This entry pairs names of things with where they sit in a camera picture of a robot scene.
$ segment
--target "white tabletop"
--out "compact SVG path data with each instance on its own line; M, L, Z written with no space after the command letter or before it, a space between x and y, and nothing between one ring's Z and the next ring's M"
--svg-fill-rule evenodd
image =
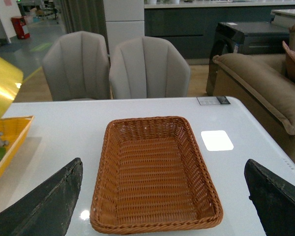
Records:
M184 2L180 0L179 4L160 3L145 4L145 9L153 8L192 8L192 7L235 7L235 6L281 6L295 5L295 0L193 0Z
M264 236L248 199L244 165L249 158L295 185L295 165L237 99L231 105L200 105L197 98L13 103L5 117L34 115L28 137L0 179L0 212L26 195L75 157L83 162L81 192L68 236L96 236L89 220L104 132L119 118L182 116L192 127L220 197L224 218L206 230L167 232L162 236ZM201 132L224 130L233 150L208 151Z

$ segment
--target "rectangular bread basket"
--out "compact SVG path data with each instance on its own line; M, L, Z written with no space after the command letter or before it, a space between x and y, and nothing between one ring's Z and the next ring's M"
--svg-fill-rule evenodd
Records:
M206 229L223 209L189 122L182 117L111 121L90 222L106 234Z

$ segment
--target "kitchen counter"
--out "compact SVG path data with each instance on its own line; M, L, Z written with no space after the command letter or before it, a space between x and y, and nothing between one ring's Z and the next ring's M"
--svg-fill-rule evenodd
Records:
M288 10L272 10L272 15L285 15L285 16L295 16L295 9Z
M284 6L295 5L295 0L194 0L193 2L180 1L179 4L160 3L145 4L145 9L160 8L199 8L199 7L235 7L235 6Z
M295 24L295 9L272 10L273 24L282 27L292 27Z

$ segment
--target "gray upholstered chair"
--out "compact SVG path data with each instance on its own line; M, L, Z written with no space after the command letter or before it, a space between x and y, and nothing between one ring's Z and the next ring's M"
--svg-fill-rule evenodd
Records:
M116 46L109 80L115 99L185 97L190 74L169 41L143 36Z
M42 67L54 101L110 99L110 64L102 35L79 31L61 36Z

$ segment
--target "yellow lamp shade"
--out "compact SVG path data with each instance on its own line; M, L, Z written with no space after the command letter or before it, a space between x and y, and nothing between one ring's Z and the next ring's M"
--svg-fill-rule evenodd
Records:
M23 72L0 58L0 119L14 101L23 81Z

